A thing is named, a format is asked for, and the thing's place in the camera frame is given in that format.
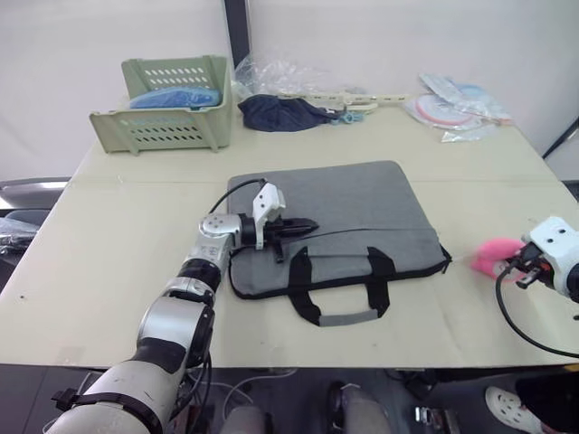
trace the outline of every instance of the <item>light green plastic basket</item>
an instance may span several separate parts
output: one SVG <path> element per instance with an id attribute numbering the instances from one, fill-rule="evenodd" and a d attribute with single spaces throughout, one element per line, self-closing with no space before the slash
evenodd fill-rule
<path id="1" fill-rule="evenodd" d="M 206 87 L 222 93 L 219 106 L 146 108 L 91 113 L 90 122 L 106 152 L 210 147 L 217 152 L 229 145 L 232 129 L 232 95 L 226 58 L 203 56 L 191 59 L 122 63 L 128 95 L 135 98 L 151 90 L 172 86 Z"/>

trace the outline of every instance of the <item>pink object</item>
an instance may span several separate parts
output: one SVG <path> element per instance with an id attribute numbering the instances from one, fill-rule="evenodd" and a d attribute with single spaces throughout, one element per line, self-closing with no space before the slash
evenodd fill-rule
<path id="1" fill-rule="evenodd" d="M 487 241 L 477 249 L 477 256 L 470 266 L 496 279 L 508 264 L 505 259 L 515 256 L 524 246 L 523 241 L 511 240 L 510 238 L 496 238 Z M 513 270 L 505 278 L 505 281 L 512 282 L 523 276 L 522 272 Z"/>

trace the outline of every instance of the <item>bag handle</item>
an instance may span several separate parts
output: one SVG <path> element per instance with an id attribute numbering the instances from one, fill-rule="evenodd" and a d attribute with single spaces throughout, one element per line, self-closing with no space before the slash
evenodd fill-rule
<path id="1" fill-rule="evenodd" d="M 309 291 L 314 289 L 311 282 L 312 265 L 308 247 L 304 247 L 291 259 L 289 265 L 289 287 L 303 288 L 300 292 L 289 294 L 291 304 L 302 318 L 320 327 L 349 326 L 382 317 L 390 306 L 387 277 L 395 273 L 394 263 L 374 247 L 368 247 L 368 261 L 372 273 L 365 283 L 365 290 L 370 308 L 354 314 L 322 315 L 309 296 Z"/>

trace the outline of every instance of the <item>beige table surface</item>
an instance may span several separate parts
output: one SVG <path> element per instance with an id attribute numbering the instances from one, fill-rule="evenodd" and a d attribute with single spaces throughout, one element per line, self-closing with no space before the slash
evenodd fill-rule
<path id="1" fill-rule="evenodd" d="M 394 160 L 444 247 L 446 274 L 390 285 L 378 321 L 319 328 L 285 297 L 217 294 L 214 366 L 464 367 L 566 363 L 522 341 L 503 320 L 492 281 L 469 255 L 519 237 L 549 215 L 579 227 L 577 202 L 520 132 L 442 144 L 398 108 L 365 122 L 261 133 L 235 119 L 233 140 L 209 150 L 105 154 L 95 145 L 0 295 L 0 363 L 109 366 L 129 358 L 141 317 L 175 275 L 197 222 L 230 176 Z M 535 284 L 505 288 L 515 321 L 535 339 L 579 351 L 579 305 Z M 357 311 L 361 288 L 317 291 L 326 313 Z"/>

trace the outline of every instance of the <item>plastic bag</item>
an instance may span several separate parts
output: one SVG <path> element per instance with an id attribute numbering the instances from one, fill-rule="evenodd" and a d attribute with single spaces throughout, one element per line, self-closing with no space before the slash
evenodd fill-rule
<path id="1" fill-rule="evenodd" d="M 462 113 L 436 95 L 421 95 L 403 106 L 413 118 L 430 127 L 457 131 L 482 127 L 480 117 Z"/>
<path id="2" fill-rule="evenodd" d="M 39 229 L 35 224 L 0 217 L 0 254 L 25 251 Z"/>
<path id="3" fill-rule="evenodd" d="M 436 74 L 421 74 L 422 83 L 440 98 L 461 112 L 482 116 L 501 123 L 512 122 L 512 117 L 482 87 L 459 84 Z"/>
<path id="4" fill-rule="evenodd" d="M 235 68 L 235 80 L 247 95 L 265 93 L 319 93 L 324 91 L 327 74 L 283 59 L 266 59 L 248 54 Z"/>
<path id="5" fill-rule="evenodd" d="M 235 68 L 233 91 L 240 100 L 253 95 L 314 95 L 320 93 L 365 94 L 357 86 L 340 83 L 329 72 L 286 59 L 249 54 Z M 316 101 L 308 101 L 317 106 Z"/>
<path id="6" fill-rule="evenodd" d="M 498 131 L 497 126 L 486 118 L 457 110 L 436 95 L 421 95 L 406 101 L 403 107 L 419 122 L 447 130 L 442 135 L 442 143 L 481 140 Z"/>
<path id="7" fill-rule="evenodd" d="M 465 131 L 446 131 L 442 135 L 441 142 L 474 142 L 475 140 L 481 140 L 484 137 L 497 134 L 497 132 L 498 127 L 495 124 L 487 124 L 480 128 L 468 129 Z"/>
<path id="8" fill-rule="evenodd" d="M 185 107 L 199 109 L 217 106 L 221 102 L 221 92 L 216 89 L 171 87 L 153 90 L 130 101 L 132 109 L 169 109 Z"/>

